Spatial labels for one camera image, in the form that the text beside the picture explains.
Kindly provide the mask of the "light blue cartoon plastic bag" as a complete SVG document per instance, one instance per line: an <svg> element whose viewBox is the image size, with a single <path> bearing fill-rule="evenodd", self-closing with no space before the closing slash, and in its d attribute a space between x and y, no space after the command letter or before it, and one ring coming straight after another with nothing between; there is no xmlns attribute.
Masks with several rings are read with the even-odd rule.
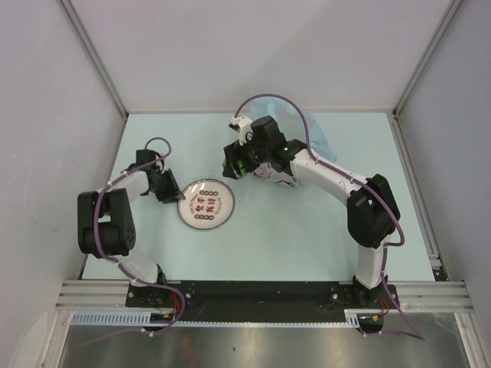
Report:
<svg viewBox="0 0 491 368"><path fill-rule="evenodd" d="M311 148L324 159L335 162L337 153L330 147L325 134L315 117L306 110L302 110L308 132L305 132L303 119L299 112L288 102L277 97L260 97L251 103L249 117L257 120L270 116L277 124L279 131L285 136L288 145L286 148L294 150L305 149L307 140ZM252 173L255 178L278 186L289 188L302 188L307 186L304 179L291 176L286 172L278 172L271 163L262 163Z"/></svg>

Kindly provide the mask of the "green fake watermelon ball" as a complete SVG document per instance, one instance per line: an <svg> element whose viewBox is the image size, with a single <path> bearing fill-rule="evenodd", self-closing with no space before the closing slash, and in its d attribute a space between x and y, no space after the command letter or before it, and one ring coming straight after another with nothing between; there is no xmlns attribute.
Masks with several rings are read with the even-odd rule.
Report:
<svg viewBox="0 0 491 368"><path fill-rule="evenodd" d="M245 176L248 175L248 171L244 167L244 164L243 164L242 159L237 159L237 162L236 162L236 172L237 172L237 176L239 178L242 178L242 177L245 177Z"/></svg>

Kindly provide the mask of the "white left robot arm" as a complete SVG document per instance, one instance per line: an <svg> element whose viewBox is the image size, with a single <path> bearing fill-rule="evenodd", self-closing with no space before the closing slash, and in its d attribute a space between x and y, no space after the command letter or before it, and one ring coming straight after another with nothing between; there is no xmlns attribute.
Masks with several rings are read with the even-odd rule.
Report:
<svg viewBox="0 0 491 368"><path fill-rule="evenodd" d="M137 229L131 204L152 194L160 203L184 198L164 157L139 149L136 162L102 189L77 197L77 243L82 253L115 265L132 285L143 288L143 298L159 307L168 301L169 287L162 268L135 250Z"/></svg>

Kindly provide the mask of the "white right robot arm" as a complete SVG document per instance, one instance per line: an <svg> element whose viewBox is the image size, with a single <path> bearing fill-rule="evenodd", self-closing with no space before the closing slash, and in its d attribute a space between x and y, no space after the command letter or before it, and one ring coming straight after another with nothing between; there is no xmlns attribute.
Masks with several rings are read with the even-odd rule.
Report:
<svg viewBox="0 0 491 368"><path fill-rule="evenodd" d="M287 140L270 116L233 117L229 127L239 138L224 148L223 176L241 179L269 164L278 173L316 185L345 206L348 233L358 244L354 299L373 307L387 290L388 239L400 219L387 179L379 174L364 178L324 161L308 144Z"/></svg>

